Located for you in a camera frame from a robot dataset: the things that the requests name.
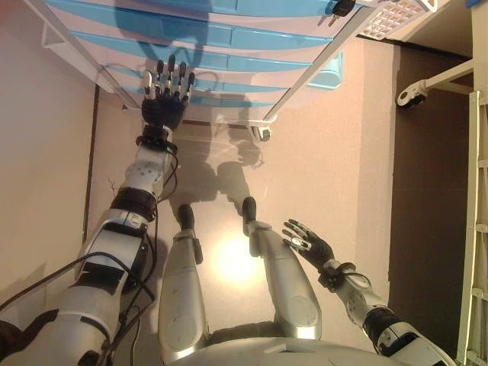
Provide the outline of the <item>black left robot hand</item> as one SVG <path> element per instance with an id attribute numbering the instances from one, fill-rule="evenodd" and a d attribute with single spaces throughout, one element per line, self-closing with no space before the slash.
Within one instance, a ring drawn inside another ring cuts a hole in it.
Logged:
<path id="1" fill-rule="evenodd" d="M 175 130 L 184 119 L 194 83 L 195 74 L 188 72 L 186 62 L 177 64 L 173 54 L 167 63 L 157 62 L 155 73 L 146 70 L 141 107 L 145 122 Z"/>

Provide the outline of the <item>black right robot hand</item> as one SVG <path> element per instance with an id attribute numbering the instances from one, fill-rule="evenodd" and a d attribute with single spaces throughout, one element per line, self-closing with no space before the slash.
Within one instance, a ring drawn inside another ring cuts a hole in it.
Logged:
<path id="1" fill-rule="evenodd" d="M 331 246 L 303 223 L 289 219 L 283 222 L 283 242 L 321 271 L 334 254 Z"/>

